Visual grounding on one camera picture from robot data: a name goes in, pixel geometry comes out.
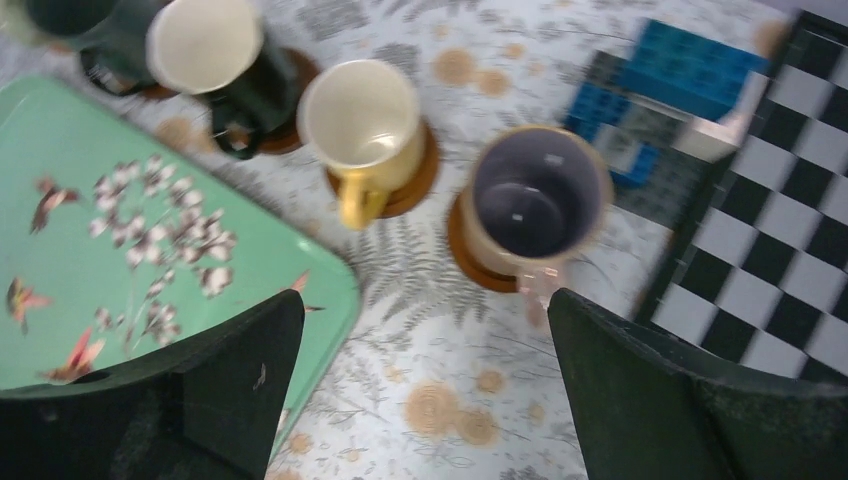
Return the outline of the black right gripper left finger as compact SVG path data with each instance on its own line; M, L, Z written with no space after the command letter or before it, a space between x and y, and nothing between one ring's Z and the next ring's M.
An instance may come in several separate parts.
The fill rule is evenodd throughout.
M280 292L131 361L1 394L5 479L261 479L304 330Z

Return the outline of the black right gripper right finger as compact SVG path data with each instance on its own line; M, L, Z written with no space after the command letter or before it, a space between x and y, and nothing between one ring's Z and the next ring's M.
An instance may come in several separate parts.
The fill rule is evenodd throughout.
M548 307L592 479L843 479L847 389L750 369L567 289Z

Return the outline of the brown wooden coaster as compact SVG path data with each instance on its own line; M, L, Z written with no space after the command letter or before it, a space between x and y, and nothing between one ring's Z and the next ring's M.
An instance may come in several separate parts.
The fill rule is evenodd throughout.
M301 50L282 46L280 51L293 65L296 81L293 86L288 87L288 93L292 94L290 101L293 106L292 113L282 126L267 134L259 146L261 153L270 155L286 154L302 146L296 123L297 108L303 91L321 71L319 65Z
M140 95L147 100L160 101L175 97L178 93L161 85L152 85L143 88L140 91Z
M484 289L498 293L517 293L517 279L503 275L481 265L468 249L463 233L463 218L460 195L457 195L447 217L447 243L458 268L473 282Z
M440 161L438 143L423 120L406 139L383 133L316 140L314 146L336 194L340 220L354 230L416 206L432 186Z

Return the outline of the pink iridescent mug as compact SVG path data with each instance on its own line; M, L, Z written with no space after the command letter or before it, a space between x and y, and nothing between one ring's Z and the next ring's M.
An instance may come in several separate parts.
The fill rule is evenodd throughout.
M596 242L613 200L600 154L561 128L516 127L483 149L459 195L471 254L514 276L526 319L545 327L568 262Z

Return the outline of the yellow mug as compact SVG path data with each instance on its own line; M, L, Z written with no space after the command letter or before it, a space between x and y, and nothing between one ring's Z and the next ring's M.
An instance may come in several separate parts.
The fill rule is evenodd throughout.
M376 59L332 66L304 91L301 141L339 181L342 224L362 230L418 171L425 130L418 93L397 67Z

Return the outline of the cream black mug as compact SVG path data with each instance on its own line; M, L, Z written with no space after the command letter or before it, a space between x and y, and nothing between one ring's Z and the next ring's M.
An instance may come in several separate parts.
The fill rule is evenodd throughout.
M294 67L249 1L168 3L148 30L146 60L160 85L208 105L213 140L237 159L253 158L292 113Z

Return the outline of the dark green mug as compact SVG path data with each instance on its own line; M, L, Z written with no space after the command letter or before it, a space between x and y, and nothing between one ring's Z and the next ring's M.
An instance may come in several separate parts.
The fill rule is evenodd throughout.
M115 97L159 85L146 60L146 36L167 3L150 0L29 0L34 26L79 55L87 80Z

